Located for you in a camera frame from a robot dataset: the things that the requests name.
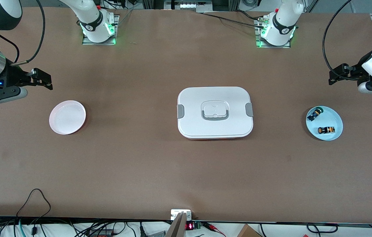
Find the light blue plate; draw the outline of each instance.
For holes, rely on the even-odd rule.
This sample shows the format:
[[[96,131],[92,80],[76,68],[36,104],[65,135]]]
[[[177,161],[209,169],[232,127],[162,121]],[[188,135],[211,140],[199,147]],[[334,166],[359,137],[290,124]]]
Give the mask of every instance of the light blue plate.
[[[323,109],[323,112],[319,114],[315,120],[308,120],[307,117],[311,115],[316,107],[313,107],[306,115],[306,126],[309,132],[314,135],[316,138],[319,138],[324,141],[332,141],[337,139],[343,132],[343,121],[341,117],[335,112],[335,110],[326,107],[326,106],[317,106]],[[334,133],[319,134],[319,127],[335,127]]]

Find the tabletop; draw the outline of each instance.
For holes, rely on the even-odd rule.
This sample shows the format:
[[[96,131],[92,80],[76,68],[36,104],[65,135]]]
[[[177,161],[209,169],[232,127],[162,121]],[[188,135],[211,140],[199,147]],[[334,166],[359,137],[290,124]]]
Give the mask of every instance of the tabletop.
[[[238,12],[216,14],[251,23]],[[0,215],[15,215],[40,188],[49,216],[168,219],[171,209],[187,208],[201,220],[372,224],[372,94],[351,81],[328,85],[321,41],[330,14],[304,13],[289,49],[257,48],[252,27],[164,10],[133,10],[116,45],[81,45],[70,9],[45,8],[45,15],[41,51],[21,67],[49,73],[54,90],[27,87],[26,98],[0,104]],[[40,10],[25,8],[20,24],[2,34],[24,60],[41,27]],[[1,39],[0,46],[15,56]],[[333,67],[371,49],[368,14],[340,14],[332,23]],[[178,94],[210,86],[247,90],[248,136],[192,141],[179,133]],[[87,111],[73,135],[48,124],[65,100]],[[317,105],[340,114],[337,140],[307,131],[306,113]],[[46,210],[35,194],[21,215]]]

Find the gray cable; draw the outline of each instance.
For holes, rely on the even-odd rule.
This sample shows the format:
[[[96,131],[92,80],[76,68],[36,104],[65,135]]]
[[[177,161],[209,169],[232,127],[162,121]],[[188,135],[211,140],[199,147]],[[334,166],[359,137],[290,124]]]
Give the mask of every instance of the gray cable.
[[[118,22],[118,25],[120,26],[120,24],[124,21],[124,19],[127,18],[127,16],[130,14],[130,12],[133,11],[133,9],[135,8],[136,6],[133,5],[133,7],[129,10],[129,12],[127,12],[127,14],[121,19],[121,21]]]

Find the battery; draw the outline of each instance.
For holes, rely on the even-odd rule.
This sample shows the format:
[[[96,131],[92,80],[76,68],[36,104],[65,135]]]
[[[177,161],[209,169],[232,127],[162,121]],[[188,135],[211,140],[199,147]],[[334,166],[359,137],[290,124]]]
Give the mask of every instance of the battery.
[[[323,109],[322,109],[321,107],[316,107],[316,108],[315,108],[315,111],[314,111],[311,115],[309,115],[309,117],[307,117],[307,119],[310,120],[310,121],[313,121],[313,120],[315,120],[315,118],[318,117],[319,114],[321,114],[322,112],[323,112]]]
[[[327,133],[333,133],[333,132],[335,132],[334,127],[319,127],[318,128],[319,134],[327,134]]]

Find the red wire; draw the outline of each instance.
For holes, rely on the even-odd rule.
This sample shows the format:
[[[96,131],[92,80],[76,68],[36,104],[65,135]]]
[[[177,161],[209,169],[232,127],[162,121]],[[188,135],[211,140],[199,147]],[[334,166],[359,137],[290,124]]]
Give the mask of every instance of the red wire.
[[[222,234],[224,237],[227,237],[224,233],[222,233],[222,232],[219,231],[218,229],[215,229],[215,232],[216,232],[216,233],[220,233],[220,234]]]

